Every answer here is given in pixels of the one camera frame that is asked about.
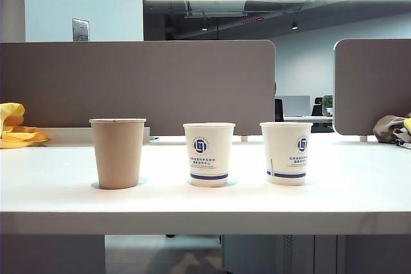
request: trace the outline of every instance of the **desk surface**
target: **desk surface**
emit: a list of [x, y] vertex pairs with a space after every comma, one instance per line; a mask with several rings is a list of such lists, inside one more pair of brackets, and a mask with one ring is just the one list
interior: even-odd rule
[[311, 135], [307, 183], [265, 180], [260, 143], [234, 144], [229, 184], [189, 184], [185, 145], [143, 146], [141, 181], [97, 188], [94, 150], [1, 150], [11, 234], [411, 234], [411, 151]]
[[332, 123], [333, 117], [327, 116], [301, 116], [301, 117], [290, 117], [284, 116], [284, 121], [294, 121], [294, 122], [313, 122], [313, 123]]

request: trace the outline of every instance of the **potted plant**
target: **potted plant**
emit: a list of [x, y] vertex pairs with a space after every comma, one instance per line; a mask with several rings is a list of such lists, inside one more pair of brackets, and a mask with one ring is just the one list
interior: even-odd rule
[[322, 106], [327, 110], [327, 114], [333, 115], [333, 96], [324, 96], [322, 98]]

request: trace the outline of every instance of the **white paper cup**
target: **white paper cup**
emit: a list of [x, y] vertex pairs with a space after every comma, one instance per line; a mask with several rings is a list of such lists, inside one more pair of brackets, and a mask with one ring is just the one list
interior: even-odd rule
[[183, 124], [191, 183], [218, 187], [227, 183], [234, 123]]
[[260, 123], [268, 181], [279, 185], [304, 183], [312, 125], [298, 122]]
[[98, 183], [103, 189], [125, 189], [139, 180], [146, 119], [90, 119]]

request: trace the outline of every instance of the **wall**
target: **wall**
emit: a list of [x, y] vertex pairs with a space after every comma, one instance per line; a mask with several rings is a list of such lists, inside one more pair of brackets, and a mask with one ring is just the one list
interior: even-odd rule
[[24, 0], [0, 0], [1, 42], [24, 42]]
[[336, 42], [353, 38], [410, 38], [411, 13], [295, 32], [271, 38], [275, 44], [278, 95], [317, 96], [333, 93]]
[[72, 18], [90, 40], [143, 40], [143, 0], [25, 0], [26, 41], [72, 41]]

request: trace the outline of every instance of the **light switch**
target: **light switch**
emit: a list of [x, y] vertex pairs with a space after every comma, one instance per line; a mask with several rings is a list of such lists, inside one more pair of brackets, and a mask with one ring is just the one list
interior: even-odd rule
[[73, 41], [89, 40], [89, 21], [73, 19]]

